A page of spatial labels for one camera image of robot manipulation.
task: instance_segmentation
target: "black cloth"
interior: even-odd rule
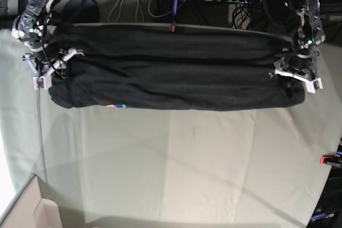
[[[289,107],[305,98],[298,81],[270,79],[275,53],[291,45],[269,35],[70,26],[54,33],[51,46],[85,53],[69,61],[69,79],[53,78],[50,96],[65,108],[231,111]]]

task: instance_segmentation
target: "folded black fabric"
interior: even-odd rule
[[[274,77],[275,54],[289,42],[241,32],[168,33],[120,26],[59,28],[52,47],[83,49],[69,79],[53,78],[65,108],[128,105],[231,111],[302,103],[300,82]]]

